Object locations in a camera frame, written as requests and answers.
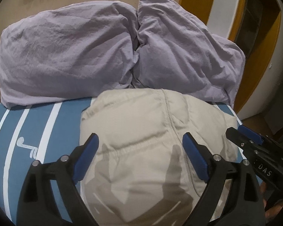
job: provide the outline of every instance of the floor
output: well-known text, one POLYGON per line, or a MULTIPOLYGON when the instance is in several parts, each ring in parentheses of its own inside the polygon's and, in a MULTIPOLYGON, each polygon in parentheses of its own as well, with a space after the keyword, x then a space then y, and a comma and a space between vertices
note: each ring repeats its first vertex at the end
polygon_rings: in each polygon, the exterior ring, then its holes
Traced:
POLYGON ((273 138, 273 133, 268 127, 266 121, 262 114, 257 114, 252 117, 246 118, 242 120, 242 123, 250 128, 251 130, 255 131, 256 133, 260 133, 263 136, 269 136, 273 138))

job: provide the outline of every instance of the lavender pillow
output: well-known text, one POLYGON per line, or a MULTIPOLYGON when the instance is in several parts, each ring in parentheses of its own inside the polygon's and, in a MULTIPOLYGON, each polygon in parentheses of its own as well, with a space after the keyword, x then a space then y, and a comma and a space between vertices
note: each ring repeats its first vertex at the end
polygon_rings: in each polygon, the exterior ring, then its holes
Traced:
POLYGON ((137 88, 170 89, 234 105, 245 56, 173 0, 139 0, 137 88))
POLYGON ((127 88, 138 55, 132 6, 73 4, 7 27, 0 39, 0 91, 6 107, 95 97, 127 88))

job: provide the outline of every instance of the blue gripper pad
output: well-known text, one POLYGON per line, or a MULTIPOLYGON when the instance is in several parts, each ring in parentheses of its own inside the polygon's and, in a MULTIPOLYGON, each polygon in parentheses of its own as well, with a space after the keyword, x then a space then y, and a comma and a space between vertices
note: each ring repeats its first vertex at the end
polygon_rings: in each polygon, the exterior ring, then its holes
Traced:
POLYGON ((91 138, 91 140, 89 140, 89 142, 85 143, 84 145, 87 145, 87 146, 74 165, 74 172, 73 172, 72 180, 75 184, 84 178, 91 164, 91 161, 93 160, 95 153, 97 152, 97 149, 99 148, 99 137, 95 134, 91 138))
POLYGON ((242 133, 246 137, 248 137, 250 140, 254 141, 255 144, 262 145, 263 140, 261 136, 258 133, 255 133, 253 130, 247 128, 246 126, 239 126, 238 132, 242 133))
POLYGON ((182 146, 186 154, 188 155, 188 158, 190 159, 197 176, 205 183, 207 183, 209 180, 208 164, 200 154, 194 141, 191 140, 187 133, 183 135, 182 146))

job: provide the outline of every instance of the mattress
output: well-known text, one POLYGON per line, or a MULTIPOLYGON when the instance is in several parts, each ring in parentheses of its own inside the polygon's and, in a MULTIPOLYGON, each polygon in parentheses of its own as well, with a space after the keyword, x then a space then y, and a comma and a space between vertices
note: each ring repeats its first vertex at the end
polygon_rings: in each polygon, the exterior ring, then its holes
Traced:
MULTIPOLYGON (((48 163, 69 155, 79 144, 81 113, 94 100, 84 98, 10 109, 0 105, 0 207, 14 224, 21 187, 30 164, 35 159, 48 163)), ((231 107, 212 104, 236 116, 231 107)), ((237 161, 241 160, 239 152, 237 161)), ((56 182, 51 182, 62 218, 71 221, 56 182)), ((80 183, 76 187, 81 192, 80 183)))

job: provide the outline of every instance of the beige puffer jacket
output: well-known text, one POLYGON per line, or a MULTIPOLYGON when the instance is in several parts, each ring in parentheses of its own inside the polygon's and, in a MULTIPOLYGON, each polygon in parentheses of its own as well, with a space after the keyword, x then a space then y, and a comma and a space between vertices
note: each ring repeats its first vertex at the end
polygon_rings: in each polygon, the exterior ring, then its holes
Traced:
MULTIPOLYGON (((190 132, 212 154, 236 161, 228 127, 237 128, 234 117, 178 92, 103 92, 82 113, 80 145, 91 133, 100 140, 82 181, 85 204, 99 225, 181 226, 205 188, 182 137, 190 132)), ((212 219, 222 212, 228 186, 212 219)))

